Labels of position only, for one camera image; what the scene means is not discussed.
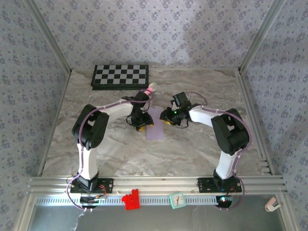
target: floral wallpaper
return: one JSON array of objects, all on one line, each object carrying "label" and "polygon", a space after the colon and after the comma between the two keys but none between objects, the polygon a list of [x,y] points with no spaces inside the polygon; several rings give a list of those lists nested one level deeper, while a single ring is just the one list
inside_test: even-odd
[{"label": "floral wallpaper", "polygon": [[287,0],[246,73],[272,161],[303,230],[308,230],[307,26],[308,2]]},{"label": "floral wallpaper", "polygon": [[71,68],[238,67],[272,0],[36,1]]},{"label": "floral wallpaper", "polygon": [[0,2],[0,230],[13,228],[66,75],[21,0]]}]

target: teal clock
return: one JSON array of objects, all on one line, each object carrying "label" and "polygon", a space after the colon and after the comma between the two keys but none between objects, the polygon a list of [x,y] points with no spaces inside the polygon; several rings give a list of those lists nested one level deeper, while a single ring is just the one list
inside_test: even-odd
[{"label": "teal clock", "polygon": [[186,206],[186,202],[185,202],[185,198],[183,196],[183,193],[174,193],[171,194],[170,196],[170,202],[171,202],[171,206],[173,209],[175,208],[181,208]]}]

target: marble table surface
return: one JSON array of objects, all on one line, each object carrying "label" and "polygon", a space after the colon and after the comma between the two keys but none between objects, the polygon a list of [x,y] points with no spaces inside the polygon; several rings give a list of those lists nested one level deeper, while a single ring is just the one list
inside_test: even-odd
[{"label": "marble table surface", "polygon": [[[44,176],[76,174],[78,149],[71,134],[86,104],[103,106],[131,96],[136,91],[92,91],[93,70],[72,72],[44,167]],[[150,82],[158,84],[151,107],[166,108],[176,93],[196,91],[207,98],[208,107],[220,110],[236,108],[249,124],[244,101],[236,78],[231,73],[214,70],[150,69]],[[188,95],[192,103],[202,103]],[[220,149],[212,128],[190,123],[186,129],[165,125],[163,141],[149,141],[146,131],[136,131],[121,118],[111,122],[97,153],[101,176],[189,176],[212,175],[218,164]],[[253,141],[241,157],[237,173],[260,173],[257,148]]]}]

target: red toy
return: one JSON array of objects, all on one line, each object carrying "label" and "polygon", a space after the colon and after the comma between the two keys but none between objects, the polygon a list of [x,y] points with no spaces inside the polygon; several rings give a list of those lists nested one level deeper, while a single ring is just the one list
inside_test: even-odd
[{"label": "red toy", "polygon": [[131,194],[123,196],[122,201],[125,203],[126,210],[140,208],[138,189],[133,189]]}]

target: chessboard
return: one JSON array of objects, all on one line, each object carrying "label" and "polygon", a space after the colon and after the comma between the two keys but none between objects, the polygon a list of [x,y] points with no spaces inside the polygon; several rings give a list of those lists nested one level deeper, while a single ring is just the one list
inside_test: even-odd
[{"label": "chessboard", "polygon": [[96,65],[93,90],[141,90],[149,86],[148,65]]}]

